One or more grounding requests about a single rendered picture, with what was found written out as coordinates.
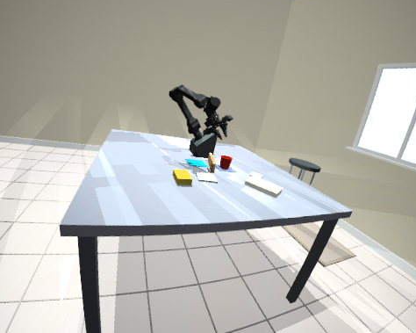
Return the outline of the yellow rectangular block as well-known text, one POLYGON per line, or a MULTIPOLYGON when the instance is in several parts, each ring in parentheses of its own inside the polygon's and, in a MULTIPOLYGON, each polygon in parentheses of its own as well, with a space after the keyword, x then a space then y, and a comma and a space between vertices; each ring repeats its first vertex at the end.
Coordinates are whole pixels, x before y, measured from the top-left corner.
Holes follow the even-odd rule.
POLYGON ((192 178, 187 170, 173 170, 172 176, 177 185, 192 184, 192 178))

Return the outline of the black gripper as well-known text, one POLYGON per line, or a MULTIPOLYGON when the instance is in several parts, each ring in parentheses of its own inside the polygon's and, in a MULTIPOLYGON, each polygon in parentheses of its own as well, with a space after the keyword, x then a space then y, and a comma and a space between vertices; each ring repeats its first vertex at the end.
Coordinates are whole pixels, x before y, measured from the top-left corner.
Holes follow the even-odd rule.
MULTIPOLYGON (((224 116, 224 117, 222 118, 222 120, 220 120, 220 118, 219 118, 219 114, 218 114, 217 112, 212 112, 211 114, 214 114, 214 115, 217 117, 217 121, 216 121, 216 122, 214 121, 214 123, 211 125, 212 127, 207 127, 207 128, 203 131, 203 133, 204 133, 204 135, 214 133, 214 134, 216 134, 216 135, 220 138, 220 140, 222 140, 222 137, 221 137, 221 135, 220 135, 220 132, 219 132, 219 130, 218 130, 218 129, 216 129, 216 127, 220 126, 220 127, 221 127, 221 129, 222 129, 222 131, 223 131, 223 133, 224 133, 224 135, 225 135, 225 137, 227 137, 227 131, 226 131, 226 128, 227 128, 227 124, 228 124, 228 123, 226 123, 226 121, 230 121, 230 120, 232 120, 232 119, 233 119, 233 116, 232 116, 232 115, 227 114, 226 116, 224 116), (220 123, 220 124, 219 124, 219 123, 220 123)), ((210 118, 210 115, 211 115, 211 114, 209 114, 209 115, 208 115, 208 119, 210 118)))

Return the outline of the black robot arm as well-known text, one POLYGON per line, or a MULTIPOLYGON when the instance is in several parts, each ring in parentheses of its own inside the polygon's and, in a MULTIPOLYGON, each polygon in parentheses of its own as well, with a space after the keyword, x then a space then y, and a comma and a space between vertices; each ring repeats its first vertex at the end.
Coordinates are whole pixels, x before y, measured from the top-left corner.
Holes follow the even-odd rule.
MULTIPOLYGON (((207 117, 212 112, 216 112, 219 108, 221 102, 219 98, 214 98, 213 96, 207 97, 203 94, 197 94, 192 90, 188 90, 184 87, 184 85, 180 85, 175 87, 173 90, 169 92, 170 97, 178 103, 178 106, 183 113, 184 117, 187 119, 187 126, 188 132, 190 134, 194 134, 195 140, 199 140, 204 135, 200 132, 199 128, 201 127, 199 121, 192 116, 188 107, 183 101, 183 96, 188 98, 194 103, 194 106, 199 108, 204 108, 204 112, 206 113, 207 117)), ((206 122, 204 123, 207 127, 210 127, 214 121, 217 121, 217 117, 214 114, 210 115, 210 118, 206 118, 206 122)))

